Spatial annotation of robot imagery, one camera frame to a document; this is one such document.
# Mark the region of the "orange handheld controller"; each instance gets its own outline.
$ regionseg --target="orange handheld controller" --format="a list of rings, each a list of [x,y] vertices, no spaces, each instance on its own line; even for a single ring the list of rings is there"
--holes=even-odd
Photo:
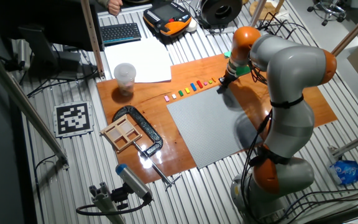
[[[167,2],[146,9],[143,12],[144,21],[156,32],[171,36],[182,33],[191,21],[190,13],[174,2]]]

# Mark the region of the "monitor stand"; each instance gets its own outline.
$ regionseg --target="monitor stand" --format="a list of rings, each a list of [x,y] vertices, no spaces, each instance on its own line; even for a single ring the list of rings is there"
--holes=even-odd
[[[19,30],[34,53],[30,77],[75,80],[80,72],[80,53],[52,50],[40,26],[20,26]]]

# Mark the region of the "qr-like marker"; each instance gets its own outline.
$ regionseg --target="qr-like marker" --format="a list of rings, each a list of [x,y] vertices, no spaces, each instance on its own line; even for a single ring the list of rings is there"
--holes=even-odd
[[[53,112],[56,137],[70,137],[93,131],[88,102],[64,103]]]

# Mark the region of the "person's hand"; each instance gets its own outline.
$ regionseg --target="person's hand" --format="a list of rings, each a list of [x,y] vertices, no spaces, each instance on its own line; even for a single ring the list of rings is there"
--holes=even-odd
[[[109,3],[107,4],[109,13],[114,16],[118,16],[121,6],[122,0],[109,0]]]

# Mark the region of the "wooden table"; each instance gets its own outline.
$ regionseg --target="wooden table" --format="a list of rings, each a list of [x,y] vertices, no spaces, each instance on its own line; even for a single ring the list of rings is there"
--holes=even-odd
[[[224,74],[227,61],[228,59],[224,58],[224,55],[217,55],[174,65],[171,67],[172,80],[170,82],[136,83],[134,95],[131,97],[124,97],[119,93],[115,80],[99,82],[99,95],[108,124],[112,123],[112,117],[119,108],[125,105],[135,106],[163,138],[163,148],[152,156],[152,160],[160,170],[166,176],[169,176],[196,167],[167,109],[167,104],[175,101],[172,99],[172,93],[178,97],[176,100],[181,100],[219,85],[218,78]],[[198,88],[197,80],[203,83],[211,80],[212,77],[217,80],[216,83],[208,84],[201,90]],[[190,83],[194,83],[197,86],[196,92],[191,89]],[[186,94],[186,87],[190,89],[190,94]],[[267,86],[259,82],[254,83],[250,75],[244,75],[231,83],[229,87],[246,115],[252,121],[252,124],[257,127],[265,118],[265,112],[271,109]],[[178,90],[182,90],[183,97],[179,96]],[[337,119],[317,87],[307,88],[303,94],[306,102],[313,108],[316,127]],[[165,95],[170,98],[168,103],[164,100]],[[137,141],[138,145],[143,148],[151,146],[152,141],[138,125],[135,125],[130,116],[129,119],[143,134],[143,137]],[[151,164],[140,157],[134,146],[129,146],[120,152],[117,157],[119,163],[126,163],[145,183],[160,179]]]

